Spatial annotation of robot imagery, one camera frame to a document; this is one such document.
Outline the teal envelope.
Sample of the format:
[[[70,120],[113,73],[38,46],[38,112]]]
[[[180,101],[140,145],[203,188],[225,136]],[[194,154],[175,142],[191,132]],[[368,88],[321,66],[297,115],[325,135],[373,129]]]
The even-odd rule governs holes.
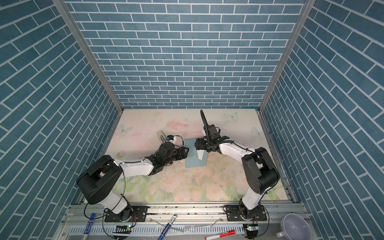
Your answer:
[[[196,138],[185,140],[185,147],[189,148],[188,156],[185,159],[185,166],[187,169],[205,167],[207,164],[208,152],[205,151],[205,160],[199,161],[195,143]]]

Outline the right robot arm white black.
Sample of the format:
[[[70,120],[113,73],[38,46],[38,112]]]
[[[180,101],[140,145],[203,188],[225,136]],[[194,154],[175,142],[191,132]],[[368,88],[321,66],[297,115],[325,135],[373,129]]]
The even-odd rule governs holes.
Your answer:
[[[237,144],[229,137],[221,136],[221,131],[215,125],[209,125],[206,121],[203,123],[205,135],[195,142],[198,159],[202,160],[205,152],[217,152],[243,164],[249,188],[240,199],[239,211],[249,219],[260,207],[264,195],[277,185],[279,171],[265,148],[253,149]]]

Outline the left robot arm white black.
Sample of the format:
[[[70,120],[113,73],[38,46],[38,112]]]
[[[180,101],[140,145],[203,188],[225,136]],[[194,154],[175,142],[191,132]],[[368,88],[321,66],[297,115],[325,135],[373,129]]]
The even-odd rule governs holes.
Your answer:
[[[104,155],[77,178],[76,184],[90,205],[100,204],[119,215],[131,208],[124,198],[127,186],[124,186],[121,194],[114,190],[119,180],[155,175],[174,161],[186,159],[188,153],[189,148],[166,142],[154,154],[133,162],[114,160],[111,156]]]

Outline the white letter with blue border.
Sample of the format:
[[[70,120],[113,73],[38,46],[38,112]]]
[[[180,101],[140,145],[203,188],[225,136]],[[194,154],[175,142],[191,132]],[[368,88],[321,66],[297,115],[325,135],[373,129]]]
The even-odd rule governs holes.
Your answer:
[[[205,160],[205,150],[197,150],[197,155],[198,155],[199,161]]]

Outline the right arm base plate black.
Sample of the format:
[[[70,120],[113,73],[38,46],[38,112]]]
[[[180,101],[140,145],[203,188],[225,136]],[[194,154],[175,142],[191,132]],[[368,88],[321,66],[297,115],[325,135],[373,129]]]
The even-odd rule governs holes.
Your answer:
[[[266,221],[267,213],[263,205],[255,207],[253,210],[248,210],[243,205],[224,205],[223,211],[226,214],[228,222],[239,221]]]

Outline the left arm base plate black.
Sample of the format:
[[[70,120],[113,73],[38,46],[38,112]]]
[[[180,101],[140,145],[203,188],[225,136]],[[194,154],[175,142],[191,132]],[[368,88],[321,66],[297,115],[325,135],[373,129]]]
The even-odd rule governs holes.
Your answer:
[[[105,216],[105,222],[107,223],[137,223],[145,222],[148,206],[130,206],[128,205],[121,213],[115,214],[113,212]]]

